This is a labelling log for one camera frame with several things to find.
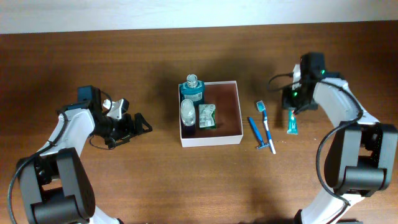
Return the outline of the blue and white toothbrush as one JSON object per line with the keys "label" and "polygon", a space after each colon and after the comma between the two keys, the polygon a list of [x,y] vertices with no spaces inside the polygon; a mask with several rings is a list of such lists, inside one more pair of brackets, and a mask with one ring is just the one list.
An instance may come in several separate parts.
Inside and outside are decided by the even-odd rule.
{"label": "blue and white toothbrush", "polygon": [[274,143],[273,143],[272,136],[271,136],[271,132],[270,132],[270,129],[269,129],[266,106],[265,106],[264,102],[261,100],[261,101],[258,101],[256,103],[256,107],[257,107],[257,110],[263,114],[263,125],[264,125],[264,128],[266,130],[267,139],[268,139],[268,143],[269,143],[269,147],[270,147],[271,153],[276,155],[276,150],[275,150]]}

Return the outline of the clear pump soap bottle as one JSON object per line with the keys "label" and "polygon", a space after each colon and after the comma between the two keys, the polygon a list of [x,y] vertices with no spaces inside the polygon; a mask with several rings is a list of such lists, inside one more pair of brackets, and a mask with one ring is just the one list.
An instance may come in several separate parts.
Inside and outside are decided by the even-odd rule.
{"label": "clear pump soap bottle", "polygon": [[196,130],[196,112],[193,101],[184,99],[180,105],[180,117],[182,122],[182,133],[193,136]]}

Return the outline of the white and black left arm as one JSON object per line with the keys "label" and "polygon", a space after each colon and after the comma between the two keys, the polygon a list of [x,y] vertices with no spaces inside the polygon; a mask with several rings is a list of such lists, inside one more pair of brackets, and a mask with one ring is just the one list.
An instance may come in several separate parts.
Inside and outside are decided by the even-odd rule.
{"label": "white and black left arm", "polygon": [[104,91],[92,85],[77,89],[77,101],[58,110],[58,123],[46,143],[16,165],[7,191],[7,211],[16,222],[12,191],[19,184],[29,223],[113,223],[96,205],[95,193],[80,159],[86,143],[95,136],[104,140],[104,150],[129,143],[152,131],[141,113],[127,113],[125,98],[101,97]]}

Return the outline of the green and white soap packet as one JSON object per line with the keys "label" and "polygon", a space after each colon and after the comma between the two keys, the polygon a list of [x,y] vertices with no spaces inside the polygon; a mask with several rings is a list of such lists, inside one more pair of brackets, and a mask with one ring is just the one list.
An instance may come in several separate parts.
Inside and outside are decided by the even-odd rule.
{"label": "green and white soap packet", "polygon": [[213,129],[216,128],[215,104],[202,104],[198,105],[199,111],[199,128],[200,129]]}

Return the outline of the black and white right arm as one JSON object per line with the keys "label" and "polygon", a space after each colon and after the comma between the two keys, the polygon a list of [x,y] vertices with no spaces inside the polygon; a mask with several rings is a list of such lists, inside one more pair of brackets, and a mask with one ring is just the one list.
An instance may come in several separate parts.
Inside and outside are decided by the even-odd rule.
{"label": "black and white right arm", "polygon": [[338,223],[355,204],[388,188],[397,149],[397,128],[370,115],[339,72],[326,69],[322,53],[300,58],[283,87],[282,107],[299,114],[322,108],[333,129],[321,140],[315,166],[322,186],[295,223]]}

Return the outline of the blue disposable razor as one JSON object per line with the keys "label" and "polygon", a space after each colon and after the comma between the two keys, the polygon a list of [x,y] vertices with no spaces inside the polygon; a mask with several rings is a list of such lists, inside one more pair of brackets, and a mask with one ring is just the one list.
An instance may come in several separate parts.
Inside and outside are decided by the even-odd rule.
{"label": "blue disposable razor", "polygon": [[267,143],[264,142],[264,140],[262,138],[262,135],[261,135],[260,131],[258,130],[254,120],[251,117],[249,117],[248,121],[249,121],[249,124],[250,124],[250,126],[251,126],[251,128],[252,128],[252,130],[253,130],[253,132],[254,132],[254,134],[256,136],[257,141],[259,142],[259,145],[258,145],[257,149],[263,149],[265,147],[269,147],[269,143],[268,142]]}

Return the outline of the blue Listerine mouthwash bottle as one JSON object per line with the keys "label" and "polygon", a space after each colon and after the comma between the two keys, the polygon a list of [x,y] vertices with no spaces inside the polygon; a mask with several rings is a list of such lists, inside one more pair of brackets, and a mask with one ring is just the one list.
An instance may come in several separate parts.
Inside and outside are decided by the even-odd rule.
{"label": "blue Listerine mouthwash bottle", "polygon": [[179,84],[180,100],[189,99],[194,106],[205,103],[205,83],[197,78],[195,74],[187,75],[186,82]]}

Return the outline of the green Colgate toothpaste tube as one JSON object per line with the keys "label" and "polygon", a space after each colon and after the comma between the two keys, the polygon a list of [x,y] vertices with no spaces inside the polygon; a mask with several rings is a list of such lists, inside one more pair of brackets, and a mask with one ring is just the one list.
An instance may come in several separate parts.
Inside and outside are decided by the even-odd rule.
{"label": "green Colgate toothpaste tube", "polygon": [[289,110],[287,134],[298,135],[297,120],[294,115],[294,110]]}

